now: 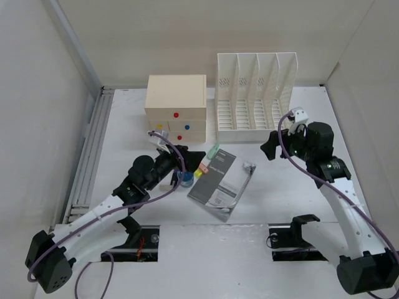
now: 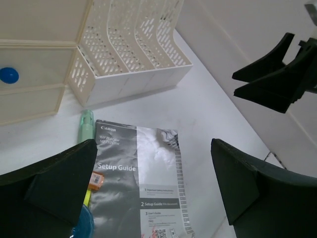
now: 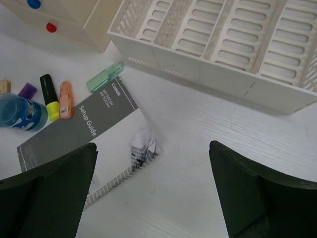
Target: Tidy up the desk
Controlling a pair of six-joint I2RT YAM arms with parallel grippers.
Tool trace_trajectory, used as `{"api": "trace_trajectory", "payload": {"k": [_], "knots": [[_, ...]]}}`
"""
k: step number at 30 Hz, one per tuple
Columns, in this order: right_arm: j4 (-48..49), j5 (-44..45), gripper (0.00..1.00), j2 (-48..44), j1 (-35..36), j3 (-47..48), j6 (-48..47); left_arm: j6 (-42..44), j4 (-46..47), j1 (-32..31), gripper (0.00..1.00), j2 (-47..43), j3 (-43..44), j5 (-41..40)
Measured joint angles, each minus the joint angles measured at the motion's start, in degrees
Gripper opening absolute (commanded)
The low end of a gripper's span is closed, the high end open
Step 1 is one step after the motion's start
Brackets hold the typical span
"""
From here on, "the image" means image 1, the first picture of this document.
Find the beige wooden drawer cabinet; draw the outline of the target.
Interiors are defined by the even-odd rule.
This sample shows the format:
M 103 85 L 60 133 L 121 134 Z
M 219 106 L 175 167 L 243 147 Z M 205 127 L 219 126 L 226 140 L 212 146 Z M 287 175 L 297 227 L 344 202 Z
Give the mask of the beige wooden drawer cabinet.
M 172 143 L 206 141 L 206 75 L 150 75 L 145 113 L 151 130 Z

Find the purple highlighter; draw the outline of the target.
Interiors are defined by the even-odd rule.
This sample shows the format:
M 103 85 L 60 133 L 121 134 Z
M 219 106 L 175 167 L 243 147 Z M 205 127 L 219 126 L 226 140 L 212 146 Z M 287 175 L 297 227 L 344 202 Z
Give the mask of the purple highlighter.
M 178 182 L 178 171 L 175 170 L 171 177 L 170 186 L 175 187 L 177 185 L 177 182 Z

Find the grey setup guide booklet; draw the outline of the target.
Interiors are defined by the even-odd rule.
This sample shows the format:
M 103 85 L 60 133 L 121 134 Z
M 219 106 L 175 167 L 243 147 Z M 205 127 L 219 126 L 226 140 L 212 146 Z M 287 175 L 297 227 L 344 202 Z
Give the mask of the grey setup guide booklet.
M 256 164 L 219 149 L 191 188 L 188 198 L 226 223 L 249 184 Z

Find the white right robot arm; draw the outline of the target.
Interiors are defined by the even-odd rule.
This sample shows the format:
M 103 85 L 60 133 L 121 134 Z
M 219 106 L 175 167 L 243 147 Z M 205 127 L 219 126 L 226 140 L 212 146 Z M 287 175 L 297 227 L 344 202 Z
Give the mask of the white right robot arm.
M 398 252 L 378 233 L 366 216 L 355 193 L 351 173 L 344 161 L 334 156 L 334 132 L 330 125 L 312 122 L 272 131 L 261 145 L 268 160 L 282 147 L 282 158 L 296 156 L 305 162 L 306 172 L 330 204 L 345 242 L 323 232 L 313 214 L 293 217 L 290 226 L 270 229 L 274 249 L 313 247 L 336 269 L 342 288 L 349 295 L 391 288 L 398 279 Z

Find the blue gel jar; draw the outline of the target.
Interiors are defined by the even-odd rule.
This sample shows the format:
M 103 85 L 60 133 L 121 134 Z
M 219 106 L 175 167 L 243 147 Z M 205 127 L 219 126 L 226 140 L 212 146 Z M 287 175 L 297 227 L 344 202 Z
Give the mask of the blue gel jar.
M 194 174 L 192 172 L 186 171 L 183 173 L 182 171 L 177 171 L 176 175 L 181 187 L 189 188 L 193 185 Z

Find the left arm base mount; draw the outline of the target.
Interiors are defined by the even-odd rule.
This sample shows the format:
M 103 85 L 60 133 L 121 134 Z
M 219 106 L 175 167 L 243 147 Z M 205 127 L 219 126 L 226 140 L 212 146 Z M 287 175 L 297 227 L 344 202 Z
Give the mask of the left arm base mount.
M 160 226 L 143 226 L 138 237 L 108 250 L 115 262 L 157 262 Z

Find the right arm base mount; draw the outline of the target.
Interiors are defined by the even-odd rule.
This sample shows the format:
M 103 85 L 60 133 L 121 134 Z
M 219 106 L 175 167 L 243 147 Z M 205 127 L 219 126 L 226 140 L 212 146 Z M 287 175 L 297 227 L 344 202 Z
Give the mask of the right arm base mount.
M 274 262 L 312 262 L 327 259 L 311 244 L 296 239 L 289 224 L 270 224 L 266 245 Z

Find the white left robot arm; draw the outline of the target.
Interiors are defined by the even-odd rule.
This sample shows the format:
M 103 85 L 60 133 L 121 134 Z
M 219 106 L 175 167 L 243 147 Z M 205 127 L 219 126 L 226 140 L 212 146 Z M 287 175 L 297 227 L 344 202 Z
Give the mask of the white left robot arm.
M 156 158 L 137 157 L 121 185 L 98 206 L 50 234 L 42 230 L 32 238 L 25 261 L 28 281 L 50 294 L 106 251 L 136 245 L 141 227 L 131 214 L 152 202 L 149 191 L 171 172 L 193 172 L 205 155 L 187 146 L 167 145 Z

